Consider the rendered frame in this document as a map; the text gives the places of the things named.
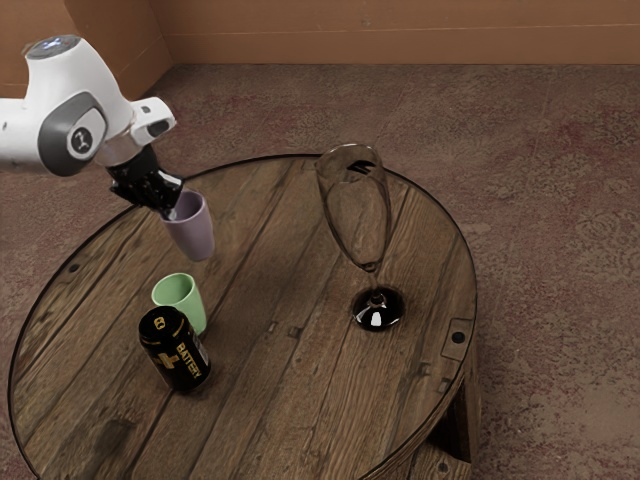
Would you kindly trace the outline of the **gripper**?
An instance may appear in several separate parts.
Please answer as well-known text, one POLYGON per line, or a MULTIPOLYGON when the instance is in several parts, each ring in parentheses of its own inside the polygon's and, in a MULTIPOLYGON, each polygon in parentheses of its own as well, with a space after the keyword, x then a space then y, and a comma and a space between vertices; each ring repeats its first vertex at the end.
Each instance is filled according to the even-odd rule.
POLYGON ((178 202, 184 186, 181 176, 163 170, 153 148, 143 148, 131 160, 107 167, 112 178, 111 191, 139 207, 163 211, 167 222, 178 220, 178 202))

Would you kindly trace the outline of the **purple plastic cup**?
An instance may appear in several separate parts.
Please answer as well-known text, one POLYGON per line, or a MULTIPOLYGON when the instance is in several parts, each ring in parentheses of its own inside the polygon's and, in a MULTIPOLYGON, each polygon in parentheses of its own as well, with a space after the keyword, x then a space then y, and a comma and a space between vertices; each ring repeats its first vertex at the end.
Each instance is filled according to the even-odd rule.
POLYGON ((208 259, 214 252, 215 240, 208 204, 202 194, 183 190, 174 208, 178 220, 161 221, 179 250, 191 261, 208 259))

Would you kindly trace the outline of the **green plastic cup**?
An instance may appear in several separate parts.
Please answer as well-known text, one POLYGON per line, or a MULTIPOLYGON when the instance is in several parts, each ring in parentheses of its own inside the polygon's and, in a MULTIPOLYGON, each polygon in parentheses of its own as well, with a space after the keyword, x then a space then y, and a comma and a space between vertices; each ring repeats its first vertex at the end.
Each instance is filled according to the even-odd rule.
POLYGON ((189 320, 197 335, 207 327, 207 315, 194 278, 187 273, 173 273, 159 280, 151 299, 157 306, 172 306, 189 320))

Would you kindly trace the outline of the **black drink can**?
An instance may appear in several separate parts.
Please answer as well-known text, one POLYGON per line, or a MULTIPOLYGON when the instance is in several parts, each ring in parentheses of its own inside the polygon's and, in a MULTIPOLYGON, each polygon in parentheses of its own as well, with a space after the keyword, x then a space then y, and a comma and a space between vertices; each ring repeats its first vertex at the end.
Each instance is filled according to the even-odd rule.
POLYGON ((176 391, 198 388, 211 362, 186 315, 172 306, 149 310, 139 321, 139 340, 167 385, 176 391))

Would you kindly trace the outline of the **clear champagne glass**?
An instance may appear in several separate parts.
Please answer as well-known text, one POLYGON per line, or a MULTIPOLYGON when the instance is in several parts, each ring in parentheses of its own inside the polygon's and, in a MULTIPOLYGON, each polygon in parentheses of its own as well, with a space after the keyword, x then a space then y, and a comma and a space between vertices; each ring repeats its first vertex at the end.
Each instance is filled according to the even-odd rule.
POLYGON ((369 280, 369 287, 352 301, 352 317, 365 330, 386 330, 399 322, 405 306, 399 291, 378 280, 392 227, 382 160, 369 145, 347 143, 325 152, 316 162, 315 171, 334 240, 369 280))

